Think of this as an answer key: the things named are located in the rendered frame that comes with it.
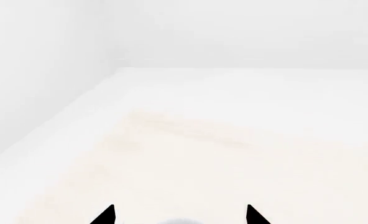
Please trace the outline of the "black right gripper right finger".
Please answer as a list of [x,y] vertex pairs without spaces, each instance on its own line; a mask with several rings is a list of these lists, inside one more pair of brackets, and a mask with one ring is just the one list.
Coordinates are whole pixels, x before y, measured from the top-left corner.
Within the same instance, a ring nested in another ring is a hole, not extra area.
[[247,205],[246,222],[247,224],[271,224],[252,205]]

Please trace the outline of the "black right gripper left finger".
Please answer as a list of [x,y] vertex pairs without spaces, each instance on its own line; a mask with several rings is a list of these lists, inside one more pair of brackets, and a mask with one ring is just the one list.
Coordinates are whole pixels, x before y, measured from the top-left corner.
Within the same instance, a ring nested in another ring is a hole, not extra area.
[[114,205],[110,205],[99,214],[90,224],[115,224],[116,212]]

